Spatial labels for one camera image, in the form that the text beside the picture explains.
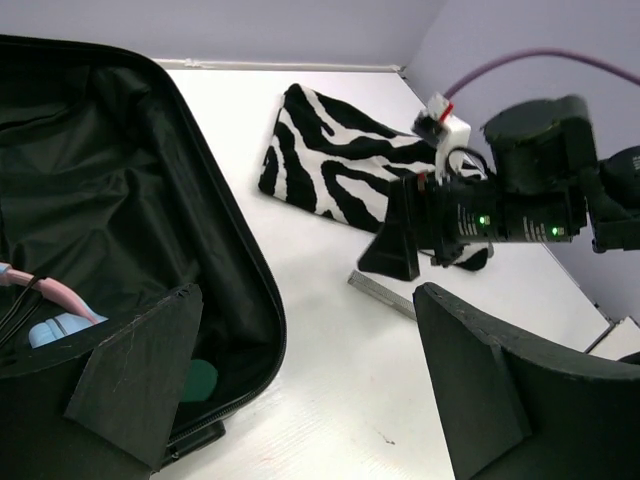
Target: black and white striped fabric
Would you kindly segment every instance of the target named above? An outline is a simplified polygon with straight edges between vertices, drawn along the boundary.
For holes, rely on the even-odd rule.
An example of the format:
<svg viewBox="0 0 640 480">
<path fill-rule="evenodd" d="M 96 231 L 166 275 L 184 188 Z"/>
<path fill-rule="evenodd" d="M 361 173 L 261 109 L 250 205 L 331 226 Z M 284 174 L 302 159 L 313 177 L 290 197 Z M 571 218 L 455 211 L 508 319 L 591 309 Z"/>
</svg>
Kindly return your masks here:
<svg viewBox="0 0 640 480">
<path fill-rule="evenodd" d="M 480 175 L 470 161 L 454 170 Z M 384 221 L 389 183 L 417 172 L 435 172 L 435 151 L 419 137 L 294 84 L 283 96 L 259 188 L 308 212 L 375 233 Z M 456 265 L 478 270 L 487 258 L 487 245 L 468 246 Z"/>
</svg>

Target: pink object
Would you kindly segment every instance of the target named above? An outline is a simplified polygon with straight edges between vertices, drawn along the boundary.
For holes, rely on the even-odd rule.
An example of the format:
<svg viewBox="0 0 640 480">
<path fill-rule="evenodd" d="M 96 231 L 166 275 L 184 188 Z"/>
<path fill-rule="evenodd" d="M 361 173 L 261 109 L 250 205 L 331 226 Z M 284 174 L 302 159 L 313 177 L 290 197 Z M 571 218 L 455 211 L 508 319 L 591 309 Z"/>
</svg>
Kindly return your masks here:
<svg viewBox="0 0 640 480">
<path fill-rule="evenodd" d="M 0 262 L 0 286 L 21 285 L 26 286 L 33 275 L 20 270 L 14 270 L 8 263 Z M 96 314 L 87 306 L 76 292 L 53 278 L 39 280 L 33 286 L 42 296 L 53 303 L 60 305 L 69 313 L 84 317 L 93 325 L 99 323 Z"/>
</svg>

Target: black cable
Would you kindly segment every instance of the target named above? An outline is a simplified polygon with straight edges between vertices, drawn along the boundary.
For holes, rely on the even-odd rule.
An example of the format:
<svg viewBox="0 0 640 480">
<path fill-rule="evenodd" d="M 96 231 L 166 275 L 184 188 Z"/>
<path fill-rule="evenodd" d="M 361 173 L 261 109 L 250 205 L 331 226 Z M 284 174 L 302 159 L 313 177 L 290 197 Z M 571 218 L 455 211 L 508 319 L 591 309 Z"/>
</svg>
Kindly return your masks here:
<svg viewBox="0 0 640 480">
<path fill-rule="evenodd" d="M 2 319 L 0 320 L 0 332 L 7 326 L 7 324 L 11 321 L 13 316 L 18 312 L 18 310 L 22 306 L 22 302 L 24 301 L 24 299 L 25 299 L 26 295 L 29 293 L 29 291 L 35 286 L 36 283 L 38 283 L 40 280 L 42 280 L 42 278 L 43 277 L 40 277 L 38 275 L 34 275 L 33 278 L 31 280 L 29 280 L 29 283 L 27 283 L 25 285 L 24 290 L 22 291 L 22 293 L 20 293 L 18 298 L 16 298 L 16 301 L 13 302 L 13 305 L 11 305 L 11 307 L 9 308 L 7 313 L 5 313 L 4 316 L 2 317 Z"/>
<path fill-rule="evenodd" d="M 42 302 L 44 302 L 44 297 L 42 295 L 40 295 L 40 298 L 38 298 L 38 300 L 36 300 L 35 303 L 33 305 L 31 305 L 31 307 L 29 307 L 29 310 L 27 310 L 22 315 L 22 317 L 20 317 L 13 324 L 13 326 L 9 329 L 9 331 L 7 333 L 5 333 L 2 338 L 0 338 L 0 348 L 2 348 L 6 342 L 11 340 L 11 338 L 13 338 L 13 336 L 16 333 L 18 333 L 18 331 L 27 323 L 27 321 L 29 321 L 29 319 L 36 312 L 36 310 L 38 310 L 38 308 L 40 308 L 40 305 L 42 305 Z"/>
<path fill-rule="evenodd" d="M 447 172 L 453 171 L 453 167 L 451 166 L 450 159 L 451 159 L 451 154 L 454 152 L 463 152 L 469 155 L 470 157 L 475 158 L 482 165 L 483 173 L 487 176 L 487 178 L 494 176 L 494 173 L 489 169 L 489 165 L 487 164 L 487 161 L 482 156 L 482 154 L 477 150 L 474 150 L 469 147 L 453 147 L 451 150 L 449 150 L 449 153 L 447 154 L 447 159 L 445 160 Z"/>
</svg>

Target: white table surface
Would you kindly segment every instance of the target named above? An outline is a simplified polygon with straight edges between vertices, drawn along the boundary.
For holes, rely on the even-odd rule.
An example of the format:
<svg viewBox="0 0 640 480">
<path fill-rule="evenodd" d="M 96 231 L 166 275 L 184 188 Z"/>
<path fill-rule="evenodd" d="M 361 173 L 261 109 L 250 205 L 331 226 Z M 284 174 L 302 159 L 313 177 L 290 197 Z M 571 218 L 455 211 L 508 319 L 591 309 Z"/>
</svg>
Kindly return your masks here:
<svg viewBox="0 0 640 480">
<path fill-rule="evenodd" d="M 640 352 L 640 327 L 631 317 L 623 318 L 613 330 L 591 351 L 591 355 L 619 360 Z"/>
<path fill-rule="evenodd" d="M 346 283 L 371 236 L 257 190 L 274 115 L 290 84 L 346 100 L 405 131 L 420 101 L 395 74 L 170 73 L 274 273 L 289 344 L 272 386 L 226 422 L 223 439 L 153 478 L 453 479 L 415 322 Z M 499 245 L 476 275 L 429 267 L 423 273 L 425 281 L 505 320 L 540 319 L 547 337 L 576 348 L 607 326 L 541 246 Z"/>
</svg>

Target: light blue object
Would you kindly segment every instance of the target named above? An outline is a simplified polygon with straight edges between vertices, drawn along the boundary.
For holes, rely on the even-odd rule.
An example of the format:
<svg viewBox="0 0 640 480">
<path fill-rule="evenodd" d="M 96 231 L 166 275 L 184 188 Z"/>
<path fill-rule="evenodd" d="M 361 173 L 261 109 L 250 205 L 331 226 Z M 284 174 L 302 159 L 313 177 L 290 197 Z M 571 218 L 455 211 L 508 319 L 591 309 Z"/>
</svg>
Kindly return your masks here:
<svg viewBox="0 0 640 480">
<path fill-rule="evenodd" d="M 107 317 L 98 314 L 95 314 L 95 318 L 100 323 L 108 320 Z M 63 313 L 43 323 L 34 325 L 29 331 L 29 343 L 32 348 L 38 348 L 91 326 L 93 324 L 84 317 Z"/>
</svg>

